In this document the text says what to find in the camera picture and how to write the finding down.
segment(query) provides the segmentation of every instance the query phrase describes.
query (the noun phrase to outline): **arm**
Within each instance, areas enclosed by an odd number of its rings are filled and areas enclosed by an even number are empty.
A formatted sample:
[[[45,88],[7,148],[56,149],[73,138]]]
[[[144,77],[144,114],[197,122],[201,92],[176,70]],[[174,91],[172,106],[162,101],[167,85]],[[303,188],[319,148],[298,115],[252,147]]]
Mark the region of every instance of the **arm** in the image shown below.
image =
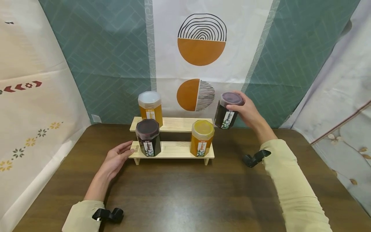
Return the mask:
[[[104,198],[111,180],[117,175],[134,150],[132,141],[110,150],[102,166],[94,176],[82,202],[72,206],[62,232],[98,232],[100,221],[92,218],[98,209],[104,209]]]
[[[295,155],[285,141],[277,138],[253,102],[244,93],[235,92],[242,96],[245,104],[229,105],[227,108],[238,111],[246,125],[255,131],[261,144],[260,149],[271,152],[270,156],[263,159],[263,164],[276,187],[286,230],[331,232],[328,218],[301,171]]]

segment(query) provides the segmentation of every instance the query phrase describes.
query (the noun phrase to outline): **jar label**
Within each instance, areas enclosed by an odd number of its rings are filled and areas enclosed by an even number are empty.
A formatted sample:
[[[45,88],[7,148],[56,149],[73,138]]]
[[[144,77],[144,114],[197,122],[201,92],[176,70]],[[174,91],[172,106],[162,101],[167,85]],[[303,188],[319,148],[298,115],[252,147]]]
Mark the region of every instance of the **jar label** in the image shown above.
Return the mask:
[[[233,115],[234,115],[234,111],[227,111],[226,112],[226,115],[224,116],[224,120],[221,124],[222,129],[228,129],[229,128],[229,125],[232,121]]]
[[[147,119],[156,120],[155,109],[145,109],[145,113],[147,114]]]
[[[207,141],[200,141],[197,146],[197,156],[205,156]]]
[[[143,141],[144,151],[146,156],[155,156],[151,140]]]

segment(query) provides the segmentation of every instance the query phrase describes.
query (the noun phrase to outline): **red chevron pattern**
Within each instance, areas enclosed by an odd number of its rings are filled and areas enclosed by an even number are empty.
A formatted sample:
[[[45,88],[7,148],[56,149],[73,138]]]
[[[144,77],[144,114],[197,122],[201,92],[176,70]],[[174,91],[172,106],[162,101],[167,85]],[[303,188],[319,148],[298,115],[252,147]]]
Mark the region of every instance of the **red chevron pattern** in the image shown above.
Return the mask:
[[[6,86],[5,88],[0,87],[0,95],[4,92],[14,93],[18,92],[18,90],[26,90],[33,87],[41,86],[42,82],[40,81],[32,81],[32,83],[21,83],[17,84],[14,88],[12,86]]]

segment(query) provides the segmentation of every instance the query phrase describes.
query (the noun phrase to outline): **beige sleeve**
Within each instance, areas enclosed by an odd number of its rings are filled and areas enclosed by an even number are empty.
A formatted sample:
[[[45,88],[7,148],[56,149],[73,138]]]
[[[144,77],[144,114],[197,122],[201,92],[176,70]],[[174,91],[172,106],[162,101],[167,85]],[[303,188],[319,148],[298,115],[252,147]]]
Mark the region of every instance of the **beige sleeve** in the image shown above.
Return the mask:
[[[101,222],[92,218],[98,209],[104,209],[103,202],[84,200],[73,205],[62,232],[98,232]]]
[[[270,140],[263,143],[260,149],[271,152],[270,156],[263,159],[263,164],[276,186],[286,230],[332,231],[325,212],[286,142]]]

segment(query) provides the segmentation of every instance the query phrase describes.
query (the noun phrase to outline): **wooden display stand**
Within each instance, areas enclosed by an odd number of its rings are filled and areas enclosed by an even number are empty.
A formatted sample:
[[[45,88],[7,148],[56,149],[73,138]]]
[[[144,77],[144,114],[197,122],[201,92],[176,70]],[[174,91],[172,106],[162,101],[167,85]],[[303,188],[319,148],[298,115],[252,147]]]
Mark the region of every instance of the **wooden display stand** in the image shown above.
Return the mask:
[[[142,120],[141,117],[134,117],[131,123],[130,131],[135,131],[137,123]],[[207,120],[211,123],[213,121],[210,118],[163,118],[164,125],[161,126],[160,132],[192,132],[192,124],[197,120]],[[172,142],[162,141],[161,152],[154,157],[145,156],[140,147],[138,141],[133,141],[131,149],[135,149],[134,153],[129,156],[130,159],[134,159],[135,164],[139,165],[140,159],[203,159],[205,165],[208,164],[209,159],[214,159],[213,144],[210,146],[208,154],[204,157],[196,157],[190,152],[191,142]]]

